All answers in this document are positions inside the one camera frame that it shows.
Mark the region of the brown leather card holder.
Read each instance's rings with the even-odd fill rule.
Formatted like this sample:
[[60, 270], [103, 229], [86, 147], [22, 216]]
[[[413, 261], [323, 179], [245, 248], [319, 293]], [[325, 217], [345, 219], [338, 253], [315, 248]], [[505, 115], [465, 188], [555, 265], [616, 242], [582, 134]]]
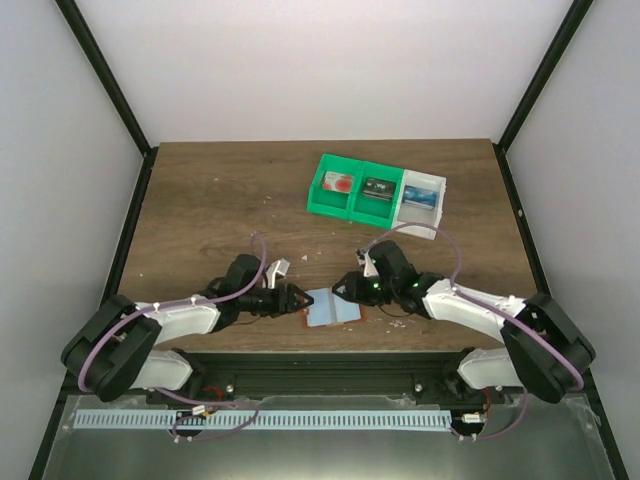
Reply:
[[365, 320], [365, 313], [360, 305], [343, 300], [328, 288], [308, 290], [307, 294], [313, 299], [313, 304], [303, 310], [304, 325], [308, 328]]

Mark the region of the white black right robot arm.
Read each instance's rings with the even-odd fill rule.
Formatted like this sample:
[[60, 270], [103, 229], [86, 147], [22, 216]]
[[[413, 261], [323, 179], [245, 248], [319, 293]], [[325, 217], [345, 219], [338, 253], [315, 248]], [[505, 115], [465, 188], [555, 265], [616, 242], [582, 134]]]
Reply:
[[551, 296], [493, 295], [419, 272], [391, 240], [357, 258], [358, 269], [332, 287], [339, 298], [371, 307], [396, 304], [407, 314], [456, 323], [500, 342], [497, 349], [463, 355], [455, 378], [468, 388], [521, 387], [552, 404], [583, 388], [595, 349]]

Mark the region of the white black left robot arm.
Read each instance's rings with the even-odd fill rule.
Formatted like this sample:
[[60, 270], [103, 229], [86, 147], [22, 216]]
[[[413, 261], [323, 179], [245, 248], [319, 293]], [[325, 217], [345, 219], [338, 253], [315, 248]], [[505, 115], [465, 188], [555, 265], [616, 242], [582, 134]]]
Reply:
[[63, 348], [61, 362], [81, 391], [103, 402], [132, 389], [179, 391], [197, 366], [186, 354], [159, 345], [219, 332], [243, 313], [276, 318], [308, 309], [314, 299], [284, 282], [288, 269], [285, 259], [267, 263], [240, 254], [224, 276], [186, 299], [144, 303], [113, 295]]

